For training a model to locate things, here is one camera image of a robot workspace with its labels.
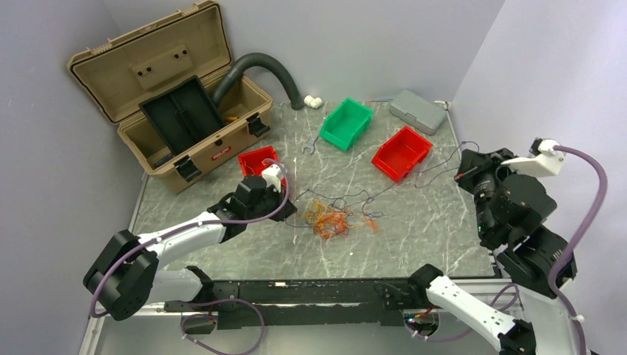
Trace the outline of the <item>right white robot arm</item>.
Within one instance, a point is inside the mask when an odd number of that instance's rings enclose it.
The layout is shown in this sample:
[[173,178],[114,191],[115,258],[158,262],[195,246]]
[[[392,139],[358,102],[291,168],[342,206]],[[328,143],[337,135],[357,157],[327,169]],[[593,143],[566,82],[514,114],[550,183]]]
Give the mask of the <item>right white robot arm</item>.
[[565,295],[577,273],[575,243],[544,225],[557,204],[540,180],[558,174],[565,154],[563,146],[533,149],[528,158],[465,149],[455,175],[473,197],[480,244],[496,252],[524,318],[480,301],[430,264],[409,277],[409,301],[450,312],[500,354],[587,354],[583,318]]

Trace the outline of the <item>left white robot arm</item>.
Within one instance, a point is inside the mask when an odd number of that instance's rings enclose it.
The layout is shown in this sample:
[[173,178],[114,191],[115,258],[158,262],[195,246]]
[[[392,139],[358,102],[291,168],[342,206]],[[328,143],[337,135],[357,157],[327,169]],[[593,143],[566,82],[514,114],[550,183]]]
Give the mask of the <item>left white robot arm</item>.
[[198,216],[175,226],[135,235],[115,233],[83,279],[91,293],[91,317],[110,315],[121,321],[146,304],[178,301],[195,311],[214,299],[214,281],[197,266],[178,271],[165,267],[193,251],[217,246],[264,220],[282,222],[297,211],[283,185],[258,175],[245,177],[237,188]]

